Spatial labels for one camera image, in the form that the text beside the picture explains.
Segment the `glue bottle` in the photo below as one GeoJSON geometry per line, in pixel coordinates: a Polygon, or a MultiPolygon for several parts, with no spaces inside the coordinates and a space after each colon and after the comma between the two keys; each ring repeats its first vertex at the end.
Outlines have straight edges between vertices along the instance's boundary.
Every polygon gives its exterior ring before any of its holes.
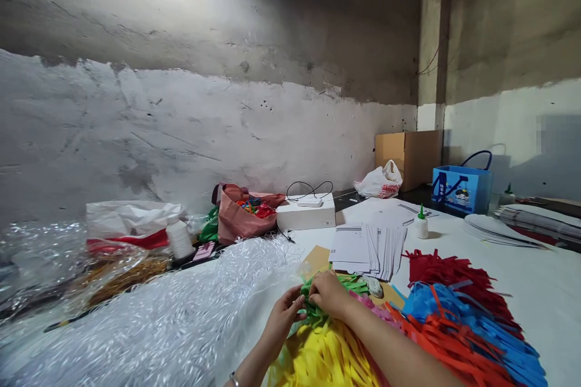
{"type": "Polygon", "coordinates": [[[500,199],[498,200],[498,206],[507,206],[509,204],[514,204],[516,202],[516,196],[513,194],[513,191],[510,189],[511,183],[508,184],[507,189],[501,195],[500,199]]]}
{"type": "Polygon", "coordinates": [[[424,216],[424,205],[422,204],[418,217],[413,220],[413,226],[416,232],[416,237],[419,239],[428,238],[428,220],[424,216]]]}
{"type": "Polygon", "coordinates": [[[169,225],[165,229],[168,234],[169,246],[176,260],[183,259],[194,252],[192,241],[189,238],[187,225],[177,217],[168,220],[169,225]]]}

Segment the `finger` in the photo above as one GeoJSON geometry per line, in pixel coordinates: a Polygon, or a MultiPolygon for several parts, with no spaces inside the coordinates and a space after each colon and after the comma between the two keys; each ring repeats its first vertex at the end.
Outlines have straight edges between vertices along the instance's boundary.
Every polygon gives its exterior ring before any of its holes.
{"type": "Polygon", "coordinates": [[[319,295],[318,293],[312,294],[311,296],[309,296],[309,302],[315,304],[317,307],[320,307],[321,295],[319,295]]]}
{"type": "Polygon", "coordinates": [[[289,316],[295,317],[298,311],[303,307],[303,305],[304,305],[304,295],[301,295],[298,298],[296,298],[295,302],[293,302],[292,305],[287,310],[289,316]]]}
{"type": "Polygon", "coordinates": [[[303,285],[299,284],[294,287],[291,287],[284,293],[281,300],[284,301],[286,307],[290,307],[292,302],[300,296],[302,287],[303,285]]]}
{"type": "Polygon", "coordinates": [[[302,322],[303,320],[305,320],[307,318],[307,314],[306,313],[298,313],[295,316],[295,319],[293,319],[293,322],[302,322]]]}
{"type": "Polygon", "coordinates": [[[311,295],[313,295],[313,294],[315,294],[315,293],[318,292],[318,289],[317,289],[317,277],[318,277],[318,275],[319,275],[319,272],[317,272],[315,274],[315,277],[313,278],[313,281],[312,281],[312,283],[310,285],[309,299],[310,299],[311,295]]]}

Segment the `blue gift bag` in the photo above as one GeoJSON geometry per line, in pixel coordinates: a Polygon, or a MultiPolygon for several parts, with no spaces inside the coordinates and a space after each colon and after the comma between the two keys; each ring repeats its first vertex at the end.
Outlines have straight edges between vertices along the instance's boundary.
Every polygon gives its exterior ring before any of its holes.
{"type": "Polygon", "coordinates": [[[492,172],[488,170],[492,153],[484,150],[468,157],[460,166],[434,168],[432,200],[465,213],[486,214],[492,190],[492,172]],[[476,155],[488,153],[484,169],[464,167],[476,155]]]}

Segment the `colorful paper fringe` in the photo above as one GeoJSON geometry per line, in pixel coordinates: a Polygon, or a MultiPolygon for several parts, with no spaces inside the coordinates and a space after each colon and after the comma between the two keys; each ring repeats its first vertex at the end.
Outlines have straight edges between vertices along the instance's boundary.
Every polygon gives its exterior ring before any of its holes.
{"type": "MultiPolygon", "coordinates": [[[[350,292],[378,317],[398,327],[388,310],[366,296],[350,292]]],[[[269,371],[269,386],[376,386],[389,387],[363,344],[340,321],[322,327],[305,325],[286,341],[269,371]]]]}
{"type": "MultiPolygon", "coordinates": [[[[462,302],[461,293],[442,284],[417,283],[401,312],[411,324],[417,321],[422,325],[420,329],[426,329],[427,325],[431,325],[442,332],[440,343],[442,339],[452,338],[468,345],[461,352],[459,350],[454,352],[456,362],[472,363],[476,368],[483,369],[481,380],[488,380],[490,385],[512,385],[510,377],[518,384],[547,385],[545,372],[539,363],[539,354],[533,347],[509,334],[505,330],[506,327],[495,322],[490,313],[462,302]],[[490,360],[493,366],[481,361],[481,356],[490,360]],[[500,374],[501,379],[489,378],[489,374],[500,374]]],[[[463,365],[459,366],[447,359],[440,360],[460,374],[466,383],[475,385],[473,381],[476,381],[478,376],[474,371],[463,372],[461,369],[463,365]]]]}
{"type": "Polygon", "coordinates": [[[407,252],[412,293],[399,313],[405,334],[467,385],[546,386],[539,354],[524,341],[491,278],[469,260],[407,252]]]}
{"type": "MultiPolygon", "coordinates": [[[[304,295],[304,304],[307,312],[307,319],[305,323],[312,325],[313,327],[318,327],[323,324],[325,320],[327,320],[329,315],[315,304],[311,304],[309,302],[309,292],[310,286],[313,284],[313,278],[314,276],[303,284],[303,287],[301,288],[301,294],[304,295]]],[[[357,281],[359,278],[359,275],[357,274],[338,275],[337,278],[339,279],[340,283],[343,284],[343,286],[349,291],[352,291],[356,294],[369,293],[367,283],[365,283],[363,280],[357,281]]]]}
{"type": "MultiPolygon", "coordinates": [[[[504,299],[490,291],[485,271],[472,269],[468,260],[441,259],[437,251],[433,256],[419,250],[407,254],[410,280],[422,282],[412,284],[401,311],[389,304],[375,306],[366,295],[357,294],[361,290],[357,286],[351,296],[437,358],[467,386],[547,385],[539,354],[523,340],[504,299]]],[[[356,276],[346,278],[347,288],[357,284],[356,276]]],[[[308,296],[311,283],[305,283],[303,294],[308,296]]],[[[287,340],[271,366],[269,385],[389,386],[349,328],[330,322],[316,306],[307,305],[307,313],[310,325],[287,340]]]]}
{"type": "Polygon", "coordinates": [[[438,250],[434,254],[422,254],[420,250],[415,250],[412,254],[405,252],[404,257],[410,259],[410,286],[415,282],[426,284],[440,283],[446,286],[453,286],[458,283],[471,282],[462,288],[462,292],[469,297],[469,304],[477,301],[475,307],[484,307],[492,313],[497,322],[510,327],[511,334],[524,340],[522,329],[517,324],[513,315],[508,309],[504,298],[490,291],[492,289],[491,278],[483,269],[473,269],[470,267],[470,260],[449,257],[442,259],[438,256],[438,250]]]}

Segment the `red and white plastic bag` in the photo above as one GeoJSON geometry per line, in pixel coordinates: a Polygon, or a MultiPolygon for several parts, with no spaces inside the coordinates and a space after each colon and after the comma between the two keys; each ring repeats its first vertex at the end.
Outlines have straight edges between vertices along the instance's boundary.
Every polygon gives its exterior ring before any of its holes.
{"type": "Polygon", "coordinates": [[[391,198],[397,195],[403,183],[399,169],[393,160],[378,167],[353,186],[362,197],[391,198]]]}
{"type": "Polygon", "coordinates": [[[104,201],[87,204],[87,244],[112,240],[154,249],[168,245],[166,227],[183,213],[181,204],[104,201]]]}

